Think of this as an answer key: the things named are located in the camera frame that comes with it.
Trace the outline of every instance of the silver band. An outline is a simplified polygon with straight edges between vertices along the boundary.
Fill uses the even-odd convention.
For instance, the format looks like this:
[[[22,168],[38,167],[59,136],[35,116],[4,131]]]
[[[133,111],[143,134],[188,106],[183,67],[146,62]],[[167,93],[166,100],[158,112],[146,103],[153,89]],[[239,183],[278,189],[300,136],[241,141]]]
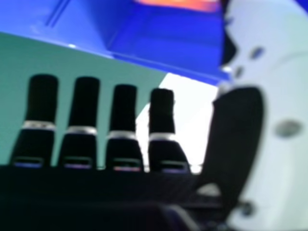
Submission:
[[[66,134],[97,135],[97,129],[90,126],[69,126]]]
[[[134,131],[110,131],[107,139],[128,139],[136,140],[136,133]]]
[[[36,121],[36,120],[26,120],[22,126],[22,129],[41,129],[55,131],[56,126],[53,122],[48,121]]]
[[[168,132],[154,132],[149,136],[149,142],[151,141],[175,141],[175,134]]]

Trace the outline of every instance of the robotic hand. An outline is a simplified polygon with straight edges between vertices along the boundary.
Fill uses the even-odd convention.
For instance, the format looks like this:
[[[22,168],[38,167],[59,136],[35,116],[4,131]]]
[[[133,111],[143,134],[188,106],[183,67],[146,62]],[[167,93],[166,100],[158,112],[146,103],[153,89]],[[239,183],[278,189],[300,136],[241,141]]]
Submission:
[[[308,15],[295,0],[222,5],[231,79],[214,102],[199,192],[220,190],[232,229],[308,230]]]

